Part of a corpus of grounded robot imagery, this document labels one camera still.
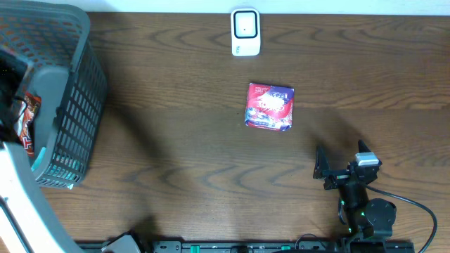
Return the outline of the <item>red purple pad package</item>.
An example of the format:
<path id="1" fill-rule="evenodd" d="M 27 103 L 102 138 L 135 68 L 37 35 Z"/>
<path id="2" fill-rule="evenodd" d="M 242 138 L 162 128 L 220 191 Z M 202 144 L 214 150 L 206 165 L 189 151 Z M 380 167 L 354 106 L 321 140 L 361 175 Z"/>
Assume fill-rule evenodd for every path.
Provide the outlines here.
<path id="1" fill-rule="evenodd" d="M 285 86 L 250 83 L 247 90 L 245 125 L 287 131 L 293 125 L 295 90 Z"/>

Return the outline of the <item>teal snack wrapper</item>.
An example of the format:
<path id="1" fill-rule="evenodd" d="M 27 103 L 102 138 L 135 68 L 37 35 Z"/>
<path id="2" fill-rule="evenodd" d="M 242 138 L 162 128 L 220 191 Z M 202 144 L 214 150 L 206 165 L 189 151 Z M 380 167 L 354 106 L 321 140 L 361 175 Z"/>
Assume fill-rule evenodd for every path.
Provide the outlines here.
<path id="1" fill-rule="evenodd" d="M 39 154 L 37 155 L 37 157 L 35 158 L 32 166 L 31 166 L 32 171 L 36 171 L 39 168 L 41 161 L 44 158 L 45 152 L 46 152 L 46 147 L 42 147 L 41 150 L 39 151 Z"/>

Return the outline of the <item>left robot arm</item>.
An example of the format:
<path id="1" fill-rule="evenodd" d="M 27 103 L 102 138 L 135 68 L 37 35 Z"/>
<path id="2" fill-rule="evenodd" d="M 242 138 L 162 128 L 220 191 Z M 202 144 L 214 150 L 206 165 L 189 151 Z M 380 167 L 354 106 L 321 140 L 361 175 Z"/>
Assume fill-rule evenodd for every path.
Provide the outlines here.
<path id="1" fill-rule="evenodd" d="M 1 239 L 10 252 L 144 252 L 132 232 L 103 242 L 77 243 L 60 224 L 32 173 L 16 124 L 25 111 L 14 112 L 18 87 L 31 66 L 10 52 L 1 53 Z"/>

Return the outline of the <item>orange brown snack bag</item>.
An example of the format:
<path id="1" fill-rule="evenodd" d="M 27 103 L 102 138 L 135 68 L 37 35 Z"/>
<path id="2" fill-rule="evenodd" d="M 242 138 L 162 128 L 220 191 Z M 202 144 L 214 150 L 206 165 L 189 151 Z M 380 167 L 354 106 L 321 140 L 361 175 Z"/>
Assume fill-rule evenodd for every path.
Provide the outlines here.
<path id="1" fill-rule="evenodd" d="M 29 157 L 34 157 L 32 125 L 41 107 L 41 98 L 26 92 L 22 102 L 22 114 L 18 120 L 18 137 Z"/>

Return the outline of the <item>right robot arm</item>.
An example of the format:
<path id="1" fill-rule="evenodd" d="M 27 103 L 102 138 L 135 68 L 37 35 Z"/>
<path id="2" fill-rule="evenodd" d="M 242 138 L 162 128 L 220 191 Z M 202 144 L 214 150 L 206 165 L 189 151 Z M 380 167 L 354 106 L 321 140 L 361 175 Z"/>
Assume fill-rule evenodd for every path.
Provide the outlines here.
<path id="1" fill-rule="evenodd" d="M 316 149 L 313 178 L 324 180 L 325 190 L 339 191 L 338 216 L 348 225 L 349 235 L 339 239 L 341 252 L 386 252 L 397 208 L 381 198 L 370 199 L 367 187 L 378 178 L 382 162 L 366 144 L 358 141 L 358 153 L 346 169 L 333 170 L 322 147 Z"/>

